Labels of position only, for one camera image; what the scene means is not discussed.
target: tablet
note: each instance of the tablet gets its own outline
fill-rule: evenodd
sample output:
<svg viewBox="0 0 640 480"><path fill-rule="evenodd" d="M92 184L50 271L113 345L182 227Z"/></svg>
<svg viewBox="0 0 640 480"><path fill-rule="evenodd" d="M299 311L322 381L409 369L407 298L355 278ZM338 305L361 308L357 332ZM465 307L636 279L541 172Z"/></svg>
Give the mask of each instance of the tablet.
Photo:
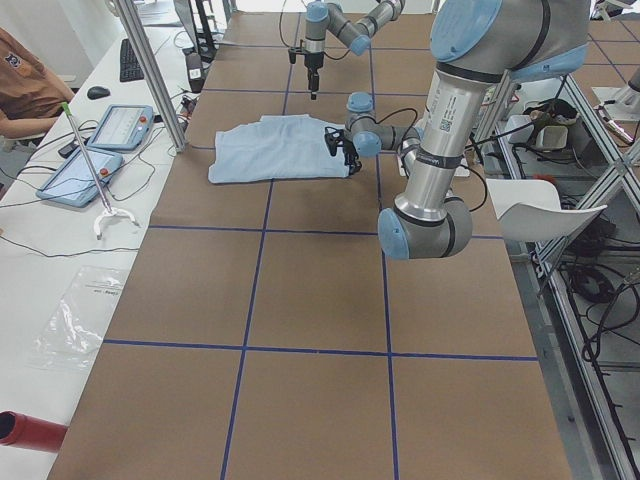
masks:
<svg viewBox="0 0 640 480"><path fill-rule="evenodd" d="M87 145L130 152L140 145L152 125L153 108L148 105L111 105Z"/></svg>
<svg viewBox="0 0 640 480"><path fill-rule="evenodd" d="M122 165L124 161L122 155L93 147L87 150L98 178L103 184L108 183ZM36 191L38 198L72 207L84 207L96 195L98 195L98 187L79 148Z"/></svg>

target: person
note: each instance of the person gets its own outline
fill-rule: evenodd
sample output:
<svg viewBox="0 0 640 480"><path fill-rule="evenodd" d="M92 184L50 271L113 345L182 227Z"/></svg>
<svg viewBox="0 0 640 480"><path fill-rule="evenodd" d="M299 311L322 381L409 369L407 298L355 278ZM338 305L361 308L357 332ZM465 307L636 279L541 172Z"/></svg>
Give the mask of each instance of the person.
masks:
<svg viewBox="0 0 640 480"><path fill-rule="evenodd" d="M46 133L73 92L38 58L0 28L0 135Z"/></svg>

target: white wall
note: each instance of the white wall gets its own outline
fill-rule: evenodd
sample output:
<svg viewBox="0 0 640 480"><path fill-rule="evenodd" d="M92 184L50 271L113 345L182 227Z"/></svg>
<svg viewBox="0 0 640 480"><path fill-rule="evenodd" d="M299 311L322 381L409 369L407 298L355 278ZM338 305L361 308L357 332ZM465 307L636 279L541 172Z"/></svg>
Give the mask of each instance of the white wall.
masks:
<svg viewBox="0 0 640 480"><path fill-rule="evenodd" d="M103 0L0 0L0 27L80 86L121 29Z"/></svg>
<svg viewBox="0 0 640 480"><path fill-rule="evenodd" d="M327 0L339 3L345 12L367 13L377 5L375 0ZM236 0L239 10L245 12L279 12L284 0ZM404 13L428 13L431 11L432 0L406 0ZM285 12L304 11L302 0L287 0Z"/></svg>

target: folded cloth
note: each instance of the folded cloth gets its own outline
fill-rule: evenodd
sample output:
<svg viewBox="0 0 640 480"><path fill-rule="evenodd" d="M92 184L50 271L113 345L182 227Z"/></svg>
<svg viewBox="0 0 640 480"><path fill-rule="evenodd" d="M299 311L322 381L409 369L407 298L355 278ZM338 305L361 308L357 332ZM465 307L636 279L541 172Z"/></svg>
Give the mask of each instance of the folded cloth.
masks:
<svg viewBox="0 0 640 480"><path fill-rule="evenodd" d="M343 125L309 115L265 115L259 122L216 133L212 183L242 183L273 178L317 178L349 175L344 157L332 157L324 128Z"/></svg>

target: brown shirt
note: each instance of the brown shirt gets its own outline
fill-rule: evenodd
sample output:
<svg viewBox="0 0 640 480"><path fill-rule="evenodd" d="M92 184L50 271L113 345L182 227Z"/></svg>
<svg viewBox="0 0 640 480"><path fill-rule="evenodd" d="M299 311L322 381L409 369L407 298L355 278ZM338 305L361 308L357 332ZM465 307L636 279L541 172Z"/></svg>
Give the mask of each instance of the brown shirt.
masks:
<svg viewBox="0 0 640 480"><path fill-rule="evenodd" d="M0 120L56 115L65 98L44 74L40 60L0 28Z"/></svg>

